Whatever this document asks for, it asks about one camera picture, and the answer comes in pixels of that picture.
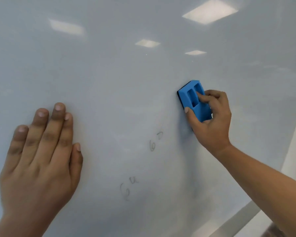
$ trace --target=fingernail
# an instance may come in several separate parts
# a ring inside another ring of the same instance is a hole
[[[39,116],[39,117],[44,117],[44,116],[45,116],[45,113],[40,111],[40,112],[38,113],[38,116]]]
[[[80,146],[80,143],[77,143],[77,151],[81,152],[81,146]]]
[[[61,107],[60,105],[56,105],[56,106],[55,106],[55,110],[56,110],[56,111],[60,111],[61,109],[62,109],[62,107]]]
[[[21,126],[20,128],[19,128],[19,132],[24,132],[25,131],[25,127],[24,126]]]
[[[66,115],[65,115],[65,120],[66,120],[66,121],[69,120],[69,117],[70,117],[70,114],[69,114],[69,113],[66,113]]]

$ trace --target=whiteboard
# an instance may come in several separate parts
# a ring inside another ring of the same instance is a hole
[[[296,0],[182,17],[209,1],[0,0],[0,170],[14,128],[56,102],[84,155],[45,236],[209,236],[250,201],[185,120],[176,91],[192,79],[228,94],[232,143],[280,169],[296,125]]]

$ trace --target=whiteboard eraser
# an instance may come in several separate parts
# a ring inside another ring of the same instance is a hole
[[[211,109],[207,103],[199,101],[196,92],[205,95],[204,89],[198,80],[191,80],[177,91],[182,107],[183,109],[189,107],[193,110],[200,122],[210,120],[212,118]]]

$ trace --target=hand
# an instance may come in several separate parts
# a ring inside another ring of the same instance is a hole
[[[73,117],[56,103],[48,118],[40,108],[29,128],[14,132],[0,174],[0,237],[42,236],[78,186],[83,157],[72,145]]]
[[[186,107],[184,111],[199,143],[216,156],[231,145],[229,141],[231,112],[228,98],[225,92],[215,90],[205,91],[205,95],[200,93],[197,95],[201,102],[209,104],[213,119],[201,123],[190,108]]]

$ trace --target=faint marker writing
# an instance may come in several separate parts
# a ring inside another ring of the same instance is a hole
[[[120,186],[120,190],[121,190],[122,197],[124,198],[124,200],[129,201],[129,199],[127,199],[127,197],[129,196],[130,191],[129,191],[129,189],[126,189],[125,193],[123,193],[123,191],[122,191],[122,185],[123,185],[123,184],[124,184],[124,183],[122,183],[121,186]]]
[[[163,132],[160,131],[157,135],[158,135],[158,139],[161,140],[161,138],[162,138],[162,136],[163,136]]]
[[[136,180],[136,177],[135,177],[135,176],[130,177],[129,180],[130,180],[130,183],[132,183],[132,184],[134,184],[134,183],[139,183],[139,182]]]
[[[154,151],[155,147],[156,147],[156,144],[154,142],[151,143],[151,140],[150,140],[149,145],[150,145],[150,151]]]

